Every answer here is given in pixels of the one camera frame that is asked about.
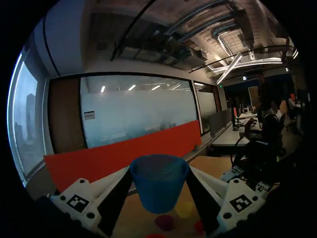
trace yellow cup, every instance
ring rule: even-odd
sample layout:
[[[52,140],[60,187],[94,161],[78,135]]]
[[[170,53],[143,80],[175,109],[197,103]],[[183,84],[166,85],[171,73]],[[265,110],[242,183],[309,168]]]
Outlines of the yellow cup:
[[[180,218],[188,218],[191,216],[193,206],[192,202],[178,202],[175,210]]]

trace window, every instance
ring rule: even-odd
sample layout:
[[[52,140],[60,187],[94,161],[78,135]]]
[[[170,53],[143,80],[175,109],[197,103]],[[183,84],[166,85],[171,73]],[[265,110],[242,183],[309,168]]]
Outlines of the window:
[[[201,113],[202,133],[205,134],[210,131],[210,116],[221,110],[219,94],[216,86],[199,82],[195,82],[194,85]]]
[[[88,148],[129,140],[197,120],[188,81],[134,75],[81,79]],[[85,120],[85,112],[94,112]]]
[[[43,82],[38,82],[21,56],[11,79],[8,134],[15,165],[24,184],[45,154],[42,130]]]

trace desk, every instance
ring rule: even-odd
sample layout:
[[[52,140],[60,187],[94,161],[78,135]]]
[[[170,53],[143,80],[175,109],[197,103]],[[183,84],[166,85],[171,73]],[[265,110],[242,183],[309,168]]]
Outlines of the desk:
[[[248,120],[240,120],[242,123],[246,123]],[[240,138],[239,131],[232,130],[232,124],[212,143],[213,146],[235,146],[235,143]],[[256,125],[250,128],[251,130],[260,130],[259,122],[256,121]],[[237,146],[245,146],[249,143],[247,138],[243,138],[239,141]]]
[[[231,169],[229,157],[198,156],[189,164],[216,178],[220,178],[222,173]],[[186,182],[177,201],[177,203],[181,202],[193,203],[191,216],[181,219],[175,210],[166,213],[173,217],[175,228],[172,231],[162,231],[154,224],[154,220],[158,215],[150,213],[143,208],[139,195],[133,194],[128,196],[113,230],[112,238],[145,238],[149,234],[162,234],[166,238],[204,237],[203,235],[196,234],[194,229],[194,224],[200,220],[200,217]]]
[[[250,112],[248,113],[241,113],[240,116],[238,116],[238,119],[248,119],[248,118],[255,118],[257,117],[258,115],[257,114],[252,114]]]

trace blue cup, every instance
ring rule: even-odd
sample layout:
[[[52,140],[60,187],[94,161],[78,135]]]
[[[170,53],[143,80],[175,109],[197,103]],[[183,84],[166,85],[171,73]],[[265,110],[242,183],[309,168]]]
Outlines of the blue cup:
[[[166,213],[174,208],[189,166],[172,155],[147,155],[130,165],[143,207],[149,212]]]

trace red panel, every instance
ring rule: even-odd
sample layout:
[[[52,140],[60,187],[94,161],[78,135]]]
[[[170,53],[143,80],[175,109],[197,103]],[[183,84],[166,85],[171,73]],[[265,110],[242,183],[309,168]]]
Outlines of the red panel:
[[[201,144],[198,120],[111,145],[44,156],[59,191],[78,178],[94,182],[126,166],[135,158],[150,154],[182,157]]]

